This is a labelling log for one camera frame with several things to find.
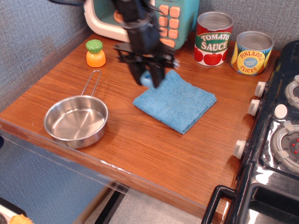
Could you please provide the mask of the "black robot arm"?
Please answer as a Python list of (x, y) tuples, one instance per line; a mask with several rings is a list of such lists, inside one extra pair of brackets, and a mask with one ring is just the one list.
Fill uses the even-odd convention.
[(138, 85), (157, 88), (165, 77), (165, 68), (178, 68), (175, 49), (162, 43), (156, 12), (148, 0), (114, 0), (122, 16), (122, 27), (129, 42), (115, 45), (119, 61), (126, 63)]

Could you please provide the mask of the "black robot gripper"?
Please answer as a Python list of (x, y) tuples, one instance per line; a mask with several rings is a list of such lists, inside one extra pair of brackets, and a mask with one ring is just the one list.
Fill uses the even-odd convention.
[(157, 88), (164, 79), (164, 66), (168, 68), (179, 67), (179, 61), (175, 59), (175, 50), (160, 41), (160, 30), (151, 23), (124, 23), (124, 28), (129, 36), (129, 43), (123, 42), (115, 45), (119, 52), (119, 60), (128, 63), (128, 67), (138, 85), (142, 85), (140, 79), (146, 71), (143, 63), (150, 63), (149, 71), (152, 82)]

